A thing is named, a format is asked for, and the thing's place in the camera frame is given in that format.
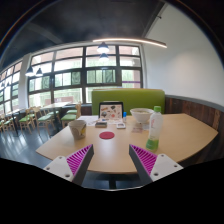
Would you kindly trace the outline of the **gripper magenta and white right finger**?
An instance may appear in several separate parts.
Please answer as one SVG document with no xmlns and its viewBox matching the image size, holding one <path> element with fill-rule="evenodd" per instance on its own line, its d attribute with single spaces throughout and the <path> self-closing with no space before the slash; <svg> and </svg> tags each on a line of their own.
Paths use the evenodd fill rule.
<svg viewBox="0 0 224 224">
<path fill-rule="evenodd" d="M 129 145 L 129 155 L 143 185 L 147 185 L 182 169 L 182 166 L 167 155 L 156 155 L 132 144 Z"/>
</svg>

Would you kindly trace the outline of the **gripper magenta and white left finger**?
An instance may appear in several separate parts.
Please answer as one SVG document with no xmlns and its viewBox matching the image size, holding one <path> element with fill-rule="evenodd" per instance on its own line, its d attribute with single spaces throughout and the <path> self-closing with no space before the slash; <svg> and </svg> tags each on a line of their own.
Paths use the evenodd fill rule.
<svg viewBox="0 0 224 224">
<path fill-rule="evenodd" d="M 56 157 L 44 170 L 81 186 L 93 155 L 94 148 L 90 144 L 67 157 Z"/>
</svg>

